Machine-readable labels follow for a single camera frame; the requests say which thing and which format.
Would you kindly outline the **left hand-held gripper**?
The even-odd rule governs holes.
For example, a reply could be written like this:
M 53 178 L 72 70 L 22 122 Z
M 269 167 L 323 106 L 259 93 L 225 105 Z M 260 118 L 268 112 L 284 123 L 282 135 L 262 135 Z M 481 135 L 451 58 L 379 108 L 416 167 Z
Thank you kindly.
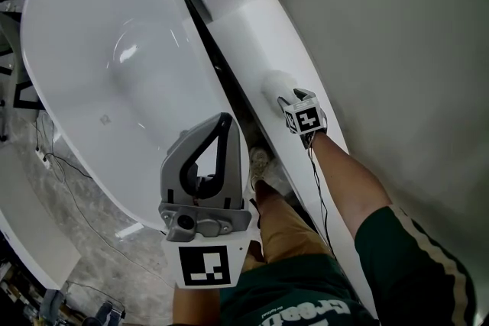
M 215 173 L 199 176 L 196 161 L 214 142 Z M 162 163 L 160 193 L 167 226 L 162 247 L 176 285 L 236 286 L 251 240 L 251 213 L 240 209 L 241 136 L 232 115 L 218 113 L 183 132 Z M 197 200 L 203 207 L 192 206 Z

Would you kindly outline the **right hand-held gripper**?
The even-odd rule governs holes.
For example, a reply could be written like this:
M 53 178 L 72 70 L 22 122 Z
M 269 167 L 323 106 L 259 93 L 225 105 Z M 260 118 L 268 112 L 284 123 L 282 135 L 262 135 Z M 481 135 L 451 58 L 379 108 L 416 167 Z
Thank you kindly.
M 304 148 L 309 149 L 316 134 L 327 134 L 327 118 L 314 92 L 294 88 L 293 93 L 301 102 L 291 105 L 279 96 L 277 103 L 283 110 L 290 132 L 298 135 Z

